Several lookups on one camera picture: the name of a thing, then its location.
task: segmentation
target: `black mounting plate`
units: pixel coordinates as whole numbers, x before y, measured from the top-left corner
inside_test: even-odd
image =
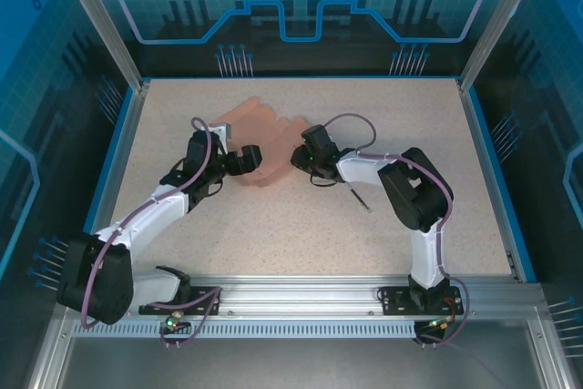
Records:
[[[376,297],[383,305],[384,316],[447,316],[452,314],[452,309],[443,301],[437,302],[433,307],[421,312],[411,299],[409,287],[381,287]],[[464,314],[464,305],[461,302],[460,291],[455,286],[449,286],[443,291],[443,298],[457,299],[455,304],[455,315]]]
[[[211,292],[215,287],[190,287],[190,297],[189,302],[196,300],[198,297],[204,295],[205,293]],[[204,313],[207,311],[209,305],[211,305],[211,300],[213,295],[209,298],[204,300],[203,302],[198,303],[197,305],[193,305],[189,309],[184,310],[185,316],[204,316]],[[217,302],[212,305],[212,309],[210,310],[209,316],[216,316],[219,314],[219,304],[220,304],[220,292],[217,295]],[[160,309],[158,307],[153,307],[151,305],[140,305],[139,314],[145,316],[168,316],[172,313],[172,310],[167,309]]]

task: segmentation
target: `glass enclosure wall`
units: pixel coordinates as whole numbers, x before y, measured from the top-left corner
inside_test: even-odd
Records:
[[[459,75],[498,0],[104,0],[144,76]]]
[[[583,0],[523,0],[475,88],[547,298],[580,305]]]
[[[35,364],[56,240],[82,231],[128,87],[77,0],[0,10],[0,387],[12,389]]]

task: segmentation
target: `blue edge strip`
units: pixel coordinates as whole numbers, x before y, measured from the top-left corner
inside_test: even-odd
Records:
[[[480,134],[486,143],[488,156],[490,157],[492,168],[494,169],[496,184],[500,189],[502,203],[504,204],[508,222],[510,223],[510,229],[512,230],[512,234],[517,245],[518,256],[520,257],[519,262],[522,264],[522,269],[525,272],[526,278],[524,280],[526,282],[537,282],[535,270],[533,269],[532,262],[528,256],[527,245],[525,244],[525,239],[522,235],[522,231],[520,230],[520,226],[518,225],[517,213],[514,211],[512,200],[510,200],[510,193],[508,192],[508,187],[506,186],[504,175],[502,174],[502,168],[500,167],[500,162],[498,161],[496,151],[494,150],[494,144],[492,143],[492,138],[490,137],[490,131],[488,130],[488,126],[486,124],[486,118],[484,117],[482,107],[480,107],[480,102],[477,98],[477,93],[474,90],[474,86],[470,87],[469,96],[472,102],[472,106],[474,107],[474,111],[476,112],[477,123],[479,124],[481,131]]]
[[[97,210],[99,208],[99,203],[103,197],[103,192],[106,188],[107,178],[109,178],[109,172],[111,171],[111,165],[113,164],[113,158],[116,155],[116,150],[118,150],[119,137],[121,136],[121,130],[126,122],[126,117],[128,116],[129,104],[133,98],[134,90],[128,87],[126,92],[126,97],[124,98],[124,103],[119,111],[118,122],[116,128],[113,131],[113,136],[111,137],[111,142],[109,143],[109,148],[107,149],[106,160],[103,163],[103,168],[101,168],[101,174],[99,175],[99,180],[97,181],[97,187],[95,189],[95,194],[93,195],[93,200],[91,200],[91,206],[89,207],[89,213],[87,214],[87,219],[85,220],[85,225],[83,226],[83,232],[91,234],[93,224],[97,216]]]
[[[517,214],[514,210],[512,205],[512,201],[510,200],[510,194],[508,193],[508,187],[506,186],[506,182],[504,180],[504,176],[502,174],[502,168],[500,167],[500,163],[496,157],[496,153],[494,150],[494,145],[492,143],[492,139],[490,138],[490,134],[487,128],[486,119],[484,117],[484,113],[482,108],[480,107],[480,103],[477,98],[476,91],[474,87],[470,88],[469,96],[471,99],[471,103],[474,107],[476,112],[477,122],[480,127],[480,134],[484,138],[484,142],[486,143],[486,150],[488,156],[490,157],[490,161],[492,162],[492,167],[494,169],[494,176],[496,178],[496,183],[500,188],[500,193],[502,194],[502,202],[504,204],[506,215],[508,217],[508,222],[510,223],[510,228],[514,235],[514,239],[517,245],[518,255],[520,257],[520,263],[522,264],[523,270],[525,272],[525,280],[527,282],[537,282],[537,276],[535,275],[535,271],[532,266],[532,262],[530,261],[530,257],[528,256],[527,245],[525,244],[524,237],[522,235],[522,231],[520,230],[520,226],[518,225]],[[97,188],[95,192],[95,196],[93,197],[93,201],[91,202],[91,207],[89,209],[89,213],[87,214],[87,220],[85,222],[85,227],[83,228],[84,232],[90,233],[91,229],[93,228],[93,224],[95,222],[95,218],[97,215],[97,208],[99,206],[99,202],[101,201],[101,197],[103,196],[103,191],[105,189],[106,181],[109,176],[109,171],[111,171],[111,165],[113,162],[114,155],[118,148],[119,137],[121,135],[121,129],[123,128],[124,122],[126,121],[126,116],[128,115],[128,108],[132,98],[132,90],[129,89],[126,98],[124,99],[124,105],[121,109],[119,114],[118,123],[116,125],[116,129],[113,133],[113,137],[111,139],[111,143],[109,144],[109,149],[107,150],[106,160],[103,165],[103,169],[101,170],[101,175],[99,176],[99,181],[97,182]]]

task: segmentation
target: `robotic arm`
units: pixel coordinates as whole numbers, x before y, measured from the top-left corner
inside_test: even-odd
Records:
[[[444,193],[426,175],[389,155],[367,155],[355,149],[342,151],[326,128],[316,125],[302,133],[304,144],[295,149],[291,163],[311,177],[348,183],[365,182],[384,188],[399,220],[410,230],[413,264],[409,276],[410,297],[421,312],[443,299],[449,280],[437,260],[437,222],[447,211]],[[419,148],[402,157],[435,175],[454,195],[431,161]],[[440,251],[443,259],[443,245]]]
[[[192,184],[163,200],[160,195],[189,181],[203,164],[208,141],[204,131],[197,130],[189,140],[187,154],[160,180],[159,186],[138,207],[136,214],[124,229],[124,219],[99,230],[93,236],[84,236],[69,242],[63,274],[56,300],[67,307],[81,311],[89,273],[97,255],[114,232],[119,232],[105,254],[89,300],[88,315],[104,323],[117,322],[131,306],[152,302],[183,304],[190,298],[190,278],[172,268],[158,266],[154,271],[133,274],[132,265],[137,256],[173,221],[190,213],[210,193],[210,186],[220,184],[225,175],[253,172],[261,164],[258,146],[243,147],[242,156],[227,153],[230,126],[210,127],[210,159],[204,171]]]

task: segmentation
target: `beige work surface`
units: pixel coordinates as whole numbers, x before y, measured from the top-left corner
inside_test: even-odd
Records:
[[[324,123],[357,112],[378,130],[371,152],[421,148],[455,194],[446,226],[450,272],[510,273],[474,143],[453,79],[159,79],[152,80],[114,219],[142,202],[192,133],[190,118],[212,121],[251,96],[278,117]],[[339,148],[366,142],[354,118],[329,126]],[[265,188],[225,178],[222,192],[164,230],[139,256],[137,270],[165,264],[191,274],[406,274],[408,230],[378,187],[354,184],[368,214],[343,184],[319,189],[299,170]]]

